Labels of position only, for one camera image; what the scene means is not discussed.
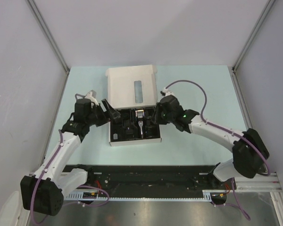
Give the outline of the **white cardboard box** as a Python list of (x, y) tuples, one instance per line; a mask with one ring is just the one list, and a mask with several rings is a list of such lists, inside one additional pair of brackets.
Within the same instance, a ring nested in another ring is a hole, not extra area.
[[(116, 110), (156, 106), (158, 95), (154, 65), (114, 67), (106, 70), (108, 79), (108, 102)], [(143, 145), (160, 143), (160, 139), (128, 141), (111, 146)]]

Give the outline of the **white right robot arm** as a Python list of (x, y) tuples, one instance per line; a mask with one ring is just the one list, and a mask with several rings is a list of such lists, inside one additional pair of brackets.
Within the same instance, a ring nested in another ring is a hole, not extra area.
[(181, 132), (205, 137), (232, 153), (232, 159), (217, 164), (209, 173), (208, 184), (214, 189), (230, 178), (254, 178), (267, 165), (269, 152), (256, 130), (233, 130), (211, 123), (197, 111), (184, 110), (173, 95), (164, 96), (156, 104), (152, 119), (156, 124), (171, 123)]

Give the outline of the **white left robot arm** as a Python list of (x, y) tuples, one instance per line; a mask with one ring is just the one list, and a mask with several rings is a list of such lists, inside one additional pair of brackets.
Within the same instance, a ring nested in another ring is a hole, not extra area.
[(77, 165), (66, 176), (61, 173), (74, 151), (81, 145), (91, 126), (118, 122), (121, 114), (106, 99), (99, 104), (95, 98), (76, 100), (74, 112), (59, 132), (54, 151), (31, 176), (20, 182), (23, 207), (31, 212), (55, 216), (64, 198), (79, 186), (90, 188), (95, 177), (91, 167)]

